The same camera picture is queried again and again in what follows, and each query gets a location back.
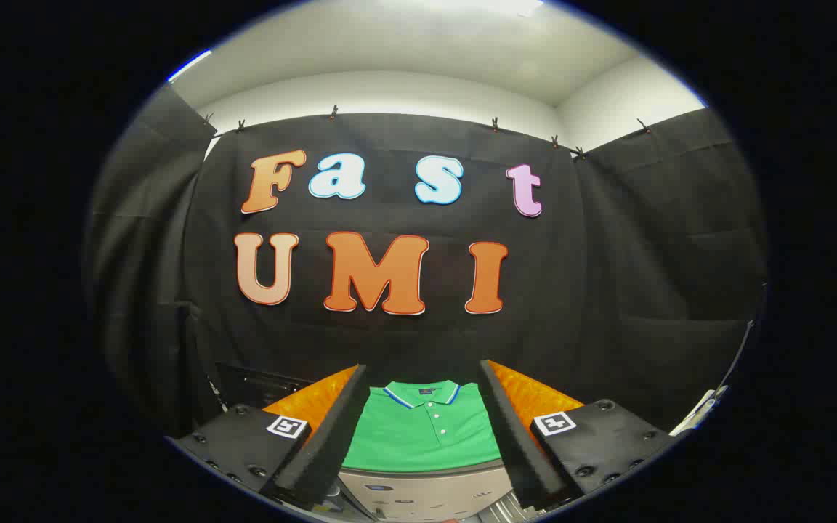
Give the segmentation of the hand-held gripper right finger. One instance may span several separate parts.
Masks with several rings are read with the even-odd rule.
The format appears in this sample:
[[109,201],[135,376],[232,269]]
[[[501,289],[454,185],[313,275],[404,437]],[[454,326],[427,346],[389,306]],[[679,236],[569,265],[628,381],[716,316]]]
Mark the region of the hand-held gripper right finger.
[[492,360],[479,361],[486,413],[512,489],[549,509],[628,479],[677,443],[614,400],[573,400]]

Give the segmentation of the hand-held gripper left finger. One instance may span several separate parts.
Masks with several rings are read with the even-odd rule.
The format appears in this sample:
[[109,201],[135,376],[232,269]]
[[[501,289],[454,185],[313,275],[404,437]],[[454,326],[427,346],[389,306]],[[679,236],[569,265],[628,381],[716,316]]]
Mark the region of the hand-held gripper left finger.
[[172,443],[237,487],[310,509],[334,487],[368,395],[361,364],[266,407],[223,394],[222,413]]

